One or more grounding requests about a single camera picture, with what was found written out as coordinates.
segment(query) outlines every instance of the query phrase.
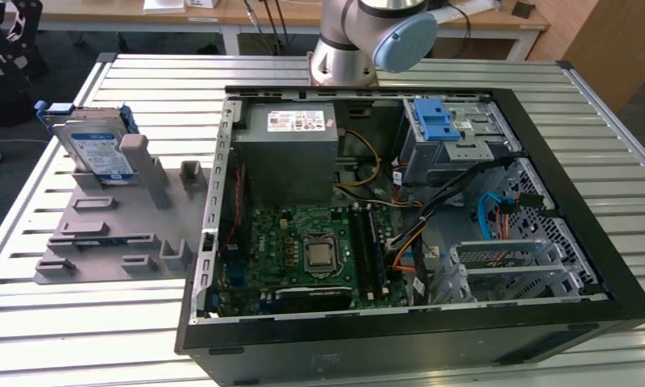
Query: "ram slot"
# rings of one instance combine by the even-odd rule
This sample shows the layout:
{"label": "ram slot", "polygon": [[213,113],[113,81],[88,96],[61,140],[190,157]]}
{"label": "ram slot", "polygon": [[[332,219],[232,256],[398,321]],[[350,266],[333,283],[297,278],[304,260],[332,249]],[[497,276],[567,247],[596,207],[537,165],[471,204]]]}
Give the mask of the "ram slot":
{"label": "ram slot", "polygon": [[377,276],[377,289],[381,291],[381,295],[386,295],[389,293],[389,289],[386,288],[386,272],[384,263],[385,256],[380,242],[380,233],[382,231],[377,230],[376,217],[372,208],[366,210],[366,218],[369,224],[369,236],[372,240],[372,244],[369,245],[372,268],[373,273],[376,273]]}
{"label": "ram slot", "polygon": [[377,274],[377,259],[373,255],[373,223],[369,221],[369,211],[354,208],[349,211],[349,230],[352,232],[353,258],[358,293],[368,300],[374,300],[381,294],[381,282]]}

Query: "white box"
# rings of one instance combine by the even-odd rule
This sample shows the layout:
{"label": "white box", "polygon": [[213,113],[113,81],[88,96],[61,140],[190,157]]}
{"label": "white box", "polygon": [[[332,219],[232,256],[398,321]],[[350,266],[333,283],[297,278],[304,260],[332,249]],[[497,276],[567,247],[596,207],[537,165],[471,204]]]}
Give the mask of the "white box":
{"label": "white box", "polygon": [[182,0],[145,0],[142,2],[144,14],[176,14],[184,12]]}
{"label": "white box", "polygon": [[201,8],[214,8],[220,0],[186,0],[188,6],[200,6]]}

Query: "cpu socket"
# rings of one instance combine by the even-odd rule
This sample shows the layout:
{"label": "cpu socket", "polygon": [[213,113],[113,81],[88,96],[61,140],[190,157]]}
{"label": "cpu socket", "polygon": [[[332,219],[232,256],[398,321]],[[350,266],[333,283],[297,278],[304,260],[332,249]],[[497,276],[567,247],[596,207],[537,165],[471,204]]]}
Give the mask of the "cpu socket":
{"label": "cpu socket", "polygon": [[302,236],[302,268],[310,274],[336,271],[336,237],[332,233],[310,233]]}

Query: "slotted aluminum table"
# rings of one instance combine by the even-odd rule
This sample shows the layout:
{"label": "slotted aluminum table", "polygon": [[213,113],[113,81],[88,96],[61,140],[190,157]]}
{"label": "slotted aluminum table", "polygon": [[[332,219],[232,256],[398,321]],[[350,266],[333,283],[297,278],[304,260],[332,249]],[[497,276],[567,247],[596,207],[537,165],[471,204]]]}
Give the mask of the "slotted aluminum table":
{"label": "slotted aluminum table", "polygon": [[[210,165],[225,85],[306,85],[302,57],[120,55],[100,61],[78,106],[125,101],[165,167]],[[645,289],[645,151],[573,70],[555,63],[426,60],[381,85],[516,92]],[[0,386],[214,385],[177,356],[182,280],[37,285],[30,277],[74,188],[53,140],[0,227]],[[645,325],[540,364],[326,381],[368,385],[645,385]]]}

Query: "motherboard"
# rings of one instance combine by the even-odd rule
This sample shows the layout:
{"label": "motherboard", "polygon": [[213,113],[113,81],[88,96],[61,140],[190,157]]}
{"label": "motherboard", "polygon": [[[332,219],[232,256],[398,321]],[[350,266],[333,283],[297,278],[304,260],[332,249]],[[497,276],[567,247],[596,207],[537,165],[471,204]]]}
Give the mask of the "motherboard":
{"label": "motherboard", "polygon": [[225,264],[222,313],[301,312],[310,302],[406,306],[404,279],[385,267],[392,235],[385,207],[256,209],[248,260]]}

